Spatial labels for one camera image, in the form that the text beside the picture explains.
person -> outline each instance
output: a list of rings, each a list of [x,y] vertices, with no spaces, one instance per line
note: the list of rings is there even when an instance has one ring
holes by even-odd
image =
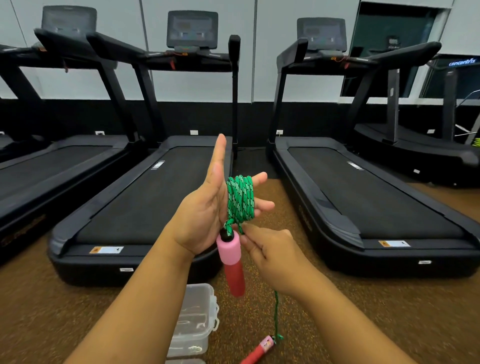
[[[165,361],[192,259],[213,244],[227,219],[226,143],[219,135],[204,183],[184,198],[136,272],[66,363]],[[265,172],[252,177],[254,187],[266,180]],[[271,201],[255,198],[255,216],[274,207]],[[261,277],[309,313],[333,363],[414,363],[315,269],[288,230],[250,223],[242,228],[241,243]]]

jump rope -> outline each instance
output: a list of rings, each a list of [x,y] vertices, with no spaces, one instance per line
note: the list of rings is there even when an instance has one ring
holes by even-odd
[[[216,239],[218,253],[223,262],[225,276],[230,288],[230,293],[235,297],[245,294],[245,277],[241,264],[240,236],[232,229],[237,224],[240,234],[243,234],[241,224],[254,218],[255,201],[253,199],[253,182],[250,176],[229,177],[227,180],[228,189],[228,220]],[[269,351],[283,337],[278,333],[278,292],[275,291],[275,312],[274,312],[275,334],[268,335],[252,351],[241,364],[254,364]]]

forearm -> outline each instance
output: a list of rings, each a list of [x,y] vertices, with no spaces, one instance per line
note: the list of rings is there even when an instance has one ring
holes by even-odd
[[[313,318],[333,363],[415,363],[320,272],[311,273],[295,298]]]
[[[165,361],[193,258],[166,230],[67,363]]]

hand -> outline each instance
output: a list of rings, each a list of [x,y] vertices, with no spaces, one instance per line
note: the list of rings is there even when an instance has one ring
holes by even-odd
[[[223,164],[227,140],[220,134],[216,140],[205,182],[186,196],[164,229],[178,245],[193,257],[210,247],[228,219],[228,190]],[[252,177],[256,187],[267,180],[265,172]],[[272,201],[255,198],[255,216],[275,207]]]
[[[319,274],[288,230],[276,231],[243,223],[240,243],[260,276],[276,291],[296,297],[308,275]]]

person's left hand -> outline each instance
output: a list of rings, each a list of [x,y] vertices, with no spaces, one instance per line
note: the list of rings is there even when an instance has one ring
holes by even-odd
[[[168,232],[177,244],[192,253],[192,257],[215,242],[228,219],[228,190],[223,171],[226,146],[227,140],[220,134],[204,183],[183,199],[164,228],[164,232]],[[254,187],[266,180],[265,172],[252,177]],[[255,216],[274,207],[272,201],[255,198]]]

